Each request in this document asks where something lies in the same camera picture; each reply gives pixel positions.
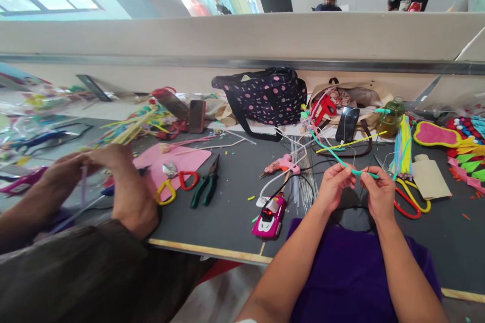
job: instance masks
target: green-handled pliers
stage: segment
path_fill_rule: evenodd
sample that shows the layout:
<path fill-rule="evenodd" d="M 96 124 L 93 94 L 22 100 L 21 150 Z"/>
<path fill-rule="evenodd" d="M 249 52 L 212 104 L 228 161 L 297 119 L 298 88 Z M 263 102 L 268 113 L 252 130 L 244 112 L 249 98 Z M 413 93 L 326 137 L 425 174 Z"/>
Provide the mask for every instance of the green-handled pliers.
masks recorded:
<path fill-rule="evenodd" d="M 201 195 L 207 185 L 209 185 L 209 191 L 207 192 L 202 205 L 208 206 L 211 202 L 211 199 L 216 191 L 217 179 L 219 178 L 217 175 L 217 171 L 219 170 L 219 159 L 220 155 L 218 155 L 216 160 L 212 163 L 209 173 L 202 178 L 202 182 L 197 186 L 196 192 L 192 198 L 192 204 L 190 205 L 191 208 L 197 208 Z"/>

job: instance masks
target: polka dot bag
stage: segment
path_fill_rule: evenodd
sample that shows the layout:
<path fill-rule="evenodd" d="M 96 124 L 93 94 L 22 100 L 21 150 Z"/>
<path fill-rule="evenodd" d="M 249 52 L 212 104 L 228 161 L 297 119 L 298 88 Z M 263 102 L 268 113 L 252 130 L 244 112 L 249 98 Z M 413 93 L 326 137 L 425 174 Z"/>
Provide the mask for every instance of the polka dot bag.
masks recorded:
<path fill-rule="evenodd" d="M 217 76 L 212 87 L 224 90 L 243 129 L 263 140 L 279 141 L 282 136 L 256 134 L 246 119 L 273 126 L 296 124 L 300 121 L 301 104 L 307 103 L 305 81 L 288 67 Z"/>

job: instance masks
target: purple shirt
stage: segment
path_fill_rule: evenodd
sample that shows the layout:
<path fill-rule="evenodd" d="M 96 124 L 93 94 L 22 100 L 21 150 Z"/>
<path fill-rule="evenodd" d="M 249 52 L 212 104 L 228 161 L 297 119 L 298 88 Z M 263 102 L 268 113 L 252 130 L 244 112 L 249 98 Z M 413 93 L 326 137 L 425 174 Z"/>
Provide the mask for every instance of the purple shirt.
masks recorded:
<path fill-rule="evenodd" d="M 288 238 L 300 222 L 292 220 Z M 406 241 L 441 301 L 430 252 L 410 237 Z M 378 237 L 327 226 L 290 321 L 397 322 Z"/>

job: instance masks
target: green bottle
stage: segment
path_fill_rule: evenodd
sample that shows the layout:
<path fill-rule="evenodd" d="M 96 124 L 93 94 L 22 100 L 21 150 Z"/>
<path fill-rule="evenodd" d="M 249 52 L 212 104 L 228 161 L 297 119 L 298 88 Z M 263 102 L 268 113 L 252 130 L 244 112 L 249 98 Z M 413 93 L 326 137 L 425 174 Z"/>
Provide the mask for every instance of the green bottle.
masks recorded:
<path fill-rule="evenodd" d="M 387 131 L 383 134 L 383 138 L 394 137 L 397 132 L 404 115 L 404 103 L 402 97 L 394 97 L 392 101 L 385 104 L 385 109 L 391 110 L 390 113 L 384 115 L 384 119 L 380 126 L 380 131 Z"/>

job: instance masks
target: floor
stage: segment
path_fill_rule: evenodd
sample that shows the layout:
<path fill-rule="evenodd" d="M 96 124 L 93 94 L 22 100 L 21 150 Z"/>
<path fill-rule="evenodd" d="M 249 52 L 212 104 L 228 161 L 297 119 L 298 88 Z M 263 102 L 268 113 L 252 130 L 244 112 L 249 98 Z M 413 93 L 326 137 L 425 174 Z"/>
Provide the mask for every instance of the floor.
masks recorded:
<path fill-rule="evenodd" d="M 234 322 L 265 269 L 244 264 L 200 284 L 172 323 Z M 485 304 L 443 298 L 443 307 L 450 323 L 485 321 Z"/>

